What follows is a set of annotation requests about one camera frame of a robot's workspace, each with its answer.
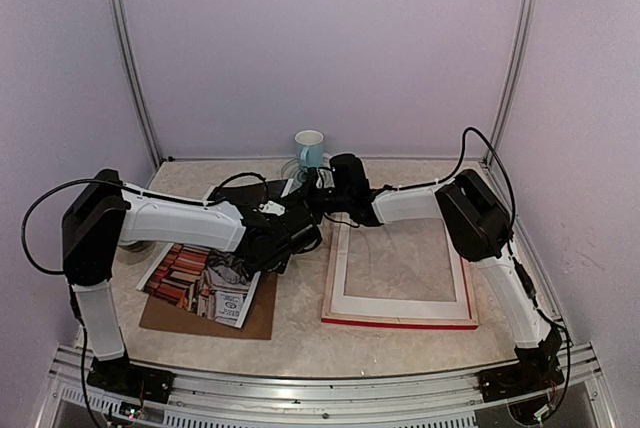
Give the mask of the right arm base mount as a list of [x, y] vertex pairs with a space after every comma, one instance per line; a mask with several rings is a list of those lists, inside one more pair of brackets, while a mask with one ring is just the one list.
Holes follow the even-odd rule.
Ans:
[[555, 411], [555, 390], [565, 382], [556, 354], [542, 349], [516, 349], [518, 361], [481, 370], [479, 388], [485, 403], [528, 395], [507, 405], [510, 416], [523, 426], [541, 426]]

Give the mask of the cat photo print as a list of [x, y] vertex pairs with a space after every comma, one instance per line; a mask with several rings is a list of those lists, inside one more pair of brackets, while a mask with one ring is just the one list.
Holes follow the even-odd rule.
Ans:
[[233, 254], [184, 243], [168, 243], [136, 289], [220, 325], [240, 330], [261, 282]]

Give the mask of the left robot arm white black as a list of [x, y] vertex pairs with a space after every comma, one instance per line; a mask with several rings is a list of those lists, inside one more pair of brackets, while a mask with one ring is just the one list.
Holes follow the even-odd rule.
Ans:
[[321, 242], [318, 216], [303, 199], [267, 181], [216, 187], [204, 199], [146, 191], [104, 169], [62, 218], [63, 274], [94, 354], [94, 369], [121, 393], [140, 382], [117, 319], [110, 280], [118, 247], [137, 242], [197, 245], [231, 253], [248, 275], [282, 272]]

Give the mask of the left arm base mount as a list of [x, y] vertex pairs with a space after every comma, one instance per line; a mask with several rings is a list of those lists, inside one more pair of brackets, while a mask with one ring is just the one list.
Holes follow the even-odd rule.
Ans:
[[126, 369], [102, 370], [93, 367], [87, 376], [91, 387], [135, 398], [143, 402], [167, 404], [175, 374], [156, 368], [131, 365]]

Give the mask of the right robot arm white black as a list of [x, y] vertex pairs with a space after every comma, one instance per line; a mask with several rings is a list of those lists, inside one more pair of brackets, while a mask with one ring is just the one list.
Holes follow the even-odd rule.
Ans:
[[330, 169], [332, 186], [319, 184], [316, 169], [307, 172], [300, 191], [315, 216], [346, 213], [363, 227], [398, 221], [440, 218], [453, 248], [478, 265], [505, 310], [514, 336], [516, 361], [480, 372], [485, 398], [502, 399], [566, 386], [570, 368], [560, 351], [569, 351], [564, 327], [543, 313], [535, 284], [518, 258], [513, 241], [514, 207], [505, 207], [480, 175], [465, 169], [443, 180], [405, 187], [373, 189], [362, 165], [352, 158]]

